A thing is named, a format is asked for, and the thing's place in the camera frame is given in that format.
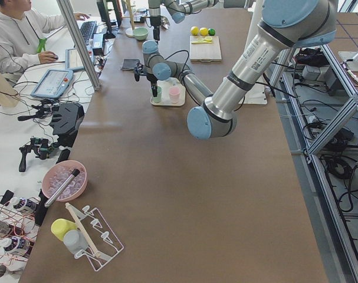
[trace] robotic arm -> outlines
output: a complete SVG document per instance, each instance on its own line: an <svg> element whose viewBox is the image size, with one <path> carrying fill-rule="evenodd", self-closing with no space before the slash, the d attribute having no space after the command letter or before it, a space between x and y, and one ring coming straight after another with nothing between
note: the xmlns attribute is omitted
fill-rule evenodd
<svg viewBox="0 0 358 283"><path fill-rule="evenodd" d="M164 5L175 23L180 23L186 15L194 14L202 9L213 7L218 0L189 0L177 4L176 0L149 0L150 23L154 27L154 40L160 40L160 26L162 24L160 5ZM225 0L224 8L249 8L253 0Z"/></svg>
<svg viewBox="0 0 358 283"><path fill-rule="evenodd" d="M143 44L145 72L150 79L178 78L201 104L188 114L188 129L193 136L223 137L232 133L237 124L234 108L281 50L333 40L336 12L337 0L265 0L258 34L214 94L188 66L180 65L178 71L177 63L165 61L154 41Z"/></svg>

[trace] keyboard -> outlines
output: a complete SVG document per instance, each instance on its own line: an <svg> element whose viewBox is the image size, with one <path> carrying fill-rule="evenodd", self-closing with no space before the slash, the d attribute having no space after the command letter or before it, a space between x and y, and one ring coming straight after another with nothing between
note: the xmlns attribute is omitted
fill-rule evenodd
<svg viewBox="0 0 358 283"><path fill-rule="evenodd" d="M88 45L90 39L93 38L96 25L96 21L87 21L80 27L80 32L82 33L85 45Z"/></svg>

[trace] sleeve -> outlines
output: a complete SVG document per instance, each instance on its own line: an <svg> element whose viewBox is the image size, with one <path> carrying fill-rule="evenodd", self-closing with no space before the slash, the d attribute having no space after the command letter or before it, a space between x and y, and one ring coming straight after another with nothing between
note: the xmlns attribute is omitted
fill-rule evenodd
<svg viewBox="0 0 358 283"><path fill-rule="evenodd" d="M62 15L48 16L35 9L32 9L32 12L35 14L35 17L42 28L42 32L45 34L65 25L65 19Z"/></svg>
<svg viewBox="0 0 358 283"><path fill-rule="evenodd" d="M2 73L23 73L30 66L40 64L38 54L23 54L13 56L12 45L0 39L0 69Z"/></svg>

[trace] green bowl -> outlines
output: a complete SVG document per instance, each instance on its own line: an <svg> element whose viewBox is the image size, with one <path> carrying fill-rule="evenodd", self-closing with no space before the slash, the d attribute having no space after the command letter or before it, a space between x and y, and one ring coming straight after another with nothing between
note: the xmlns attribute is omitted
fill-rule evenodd
<svg viewBox="0 0 358 283"><path fill-rule="evenodd" d="M135 28L133 30L133 35L137 40L145 40L149 35L147 28Z"/></svg>

